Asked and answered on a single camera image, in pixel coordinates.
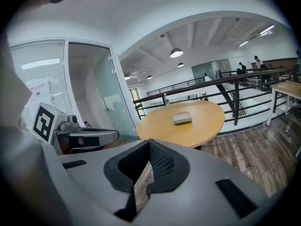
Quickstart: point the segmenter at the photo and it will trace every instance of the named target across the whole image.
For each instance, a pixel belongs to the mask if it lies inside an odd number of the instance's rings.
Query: ceiling beam
[[[139,51],[140,53],[143,53],[143,54],[145,54],[145,55],[147,55],[147,56],[153,58],[153,59],[156,60],[158,63],[162,63],[162,60],[159,59],[159,58],[157,58],[153,53],[151,53],[151,52],[146,52],[146,51],[144,51],[143,49],[140,49],[140,48],[138,49],[138,51]]]
[[[167,45],[169,46],[170,50],[173,50],[174,46],[173,46],[173,44],[171,43],[171,41],[169,39],[168,33],[166,33],[163,38],[165,39],[165,41],[166,41]]]
[[[220,28],[221,24],[222,24],[222,21],[223,19],[222,18],[218,18],[218,19],[215,19],[215,21],[213,22],[213,27],[212,29],[210,30],[209,34],[208,34],[208,38],[205,42],[204,45],[209,45],[210,42],[212,41],[212,39],[214,38],[214,36],[216,35],[218,29]]]
[[[192,49],[193,34],[194,34],[194,23],[188,25],[188,49]]]
[[[232,37],[244,24],[248,21],[247,19],[239,19],[239,21],[235,24],[234,28],[227,34],[227,36],[220,42],[219,46],[222,46],[226,43],[226,41]]]

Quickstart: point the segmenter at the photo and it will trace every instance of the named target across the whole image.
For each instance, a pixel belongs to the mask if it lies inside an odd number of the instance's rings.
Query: white table
[[[269,113],[269,119],[268,119],[268,123],[267,123],[268,126],[270,125],[271,120],[272,120],[276,91],[287,95],[285,115],[287,114],[287,109],[288,109],[288,105],[290,103],[291,96],[301,100],[301,84],[300,83],[296,83],[293,81],[286,81],[286,82],[283,82],[280,84],[272,85],[271,87],[272,87],[272,103],[271,103],[271,110]]]

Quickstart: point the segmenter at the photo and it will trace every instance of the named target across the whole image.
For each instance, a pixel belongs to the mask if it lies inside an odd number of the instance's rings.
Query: paper
[[[44,102],[47,105],[52,105],[51,94],[49,89],[49,79],[42,79],[26,84],[27,88],[32,92],[27,105],[29,111],[34,120],[40,102]]]

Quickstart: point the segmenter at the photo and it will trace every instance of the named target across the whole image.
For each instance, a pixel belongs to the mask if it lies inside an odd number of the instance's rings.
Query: doorway
[[[68,50],[71,86],[83,121],[93,128],[115,129],[121,139],[139,139],[110,50],[72,42]]]

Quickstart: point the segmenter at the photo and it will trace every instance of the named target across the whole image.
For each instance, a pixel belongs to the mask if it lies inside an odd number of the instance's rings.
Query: small white object
[[[191,122],[192,117],[189,112],[181,112],[174,115],[174,124],[181,124],[186,122]]]

